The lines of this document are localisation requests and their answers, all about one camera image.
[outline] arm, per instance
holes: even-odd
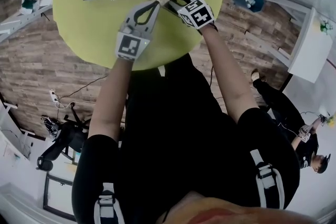
[[[299,136],[295,137],[294,140],[292,141],[292,147],[294,148],[295,151],[298,148],[300,142],[301,142],[301,137]]]
[[[320,117],[318,117],[314,122],[313,122],[313,124],[312,124],[312,128],[311,128],[311,130],[310,130],[310,133],[311,134],[316,134],[316,130],[317,130],[317,128],[320,126],[320,124],[321,124],[321,118]]]
[[[246,110],[258,108],[250,85],[219,33],[211,26],[200,31],[207,43],[227,112],[238,122]]]
[[[102,134],[118,142],[132,66],[130,61],[116,60],[94,106],[89,137]]]

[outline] black clothing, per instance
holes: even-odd
[[[312,134],[308,142],[300,142],[298,148],[296,149],[297,155],[301,156],[299,159],[300,168],[306,168],[310,166],[311,155],[314,152],[317,155],[317,150],[319,149],[319,143],[317,141],[317,135]]]
[[[120,150],[103,135],[85,142],[72,188],[77,222],[93,223],[104,182],[114,183],[126,224],[154,224],[192,190],[260,206],[250,155],[254,149],[279,170],[287,207],[299,186],[300,169],[270,116],[250,109],[236,124],[222,113],[189,55],[165,67],[165,77],[157,69],[132,73]]]
[[[266,82],[262,82],[258,79],[253,82],[253,85],[261,94],[266,104],[271,107],[276,118],[276,122],[283,134],[290,142],[292,142],[299,134],[301,127],[305,125],[300,112],[287,96],[272,88]],[[298,155],[301,169],[310,166],[311,155],[313,152],[317,154],[318,148],[319,143],[316,134],[312,134],[308,142],[300,142],[296,149],[296,153]]]

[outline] man in black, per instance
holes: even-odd
[[[318,117],[310,126],[306,125],[292,102],[282,92],[263,82],[258,71],[254,71],[251,77],[253,86],[261,94],[266,104],[271,107],[277,125],[296,151],[300,168],[310,166],[315,172],[322,174],[327,169],[330,159],[330,155],[329,157],[317,155],[319,143],[316,130],[321,124],[323,116]],[[302,138],[308,132],[310,138],[305,143]]]
[[[73,181],[77,223],[313,223],[271,209],[285,209],[299,186],[295,151],[258,107],[216,27],[200,33],[228,114],[188,54],[165,65],[164,77],[157,68],[132,72],[132,61],[117,59]]]

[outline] floor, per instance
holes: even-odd
[[[16,12],[20,0],[0,0],[0,21]],[[244,36],[246,30],[291,53],[299,31],[290,23],[289,15],[274,3],[265,3],[260,13],[239,8],[232,0],[223,0],[221,13],[216,21],[223,41],[227,43],[247,77],[258,68],[269,84],[279,89],[286,80],[286,67]],[[202,42],[192,52],[194,65],[210,81],[212,63]],[[7,102],[18,104],[13,111],[19,124],[37,135],[48,136],[41,115],[61,120],[70,109],[58,110],[51,101],[49,90],[61,98],[89,82],[108,74],[107,68],[93,65],[78,58],[59,36],[52,12],[24,29],[14,33],[0,44],[0,92]],[[94,103],[103,80],[81,89],[71,97],[63,98],[65,106],[72,101]],[[253,94],[262,105],[263,100],[251,86]],[[214,75],[212,91],[223,111],[225,105]],[[76,104],[80,118],[87,119],[93,104]]]

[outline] cap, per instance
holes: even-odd
[[[324,173],[325,170],[327,170],[328,163],[329,163],[329,160],[330,160],[330,156],[331,156],[331,154],[329,154],[328,158],[327,158],[327,156],[324,157],[323,161],[321,162],[320,169],[318,171],[319,174],[322,174],[322,173]]]

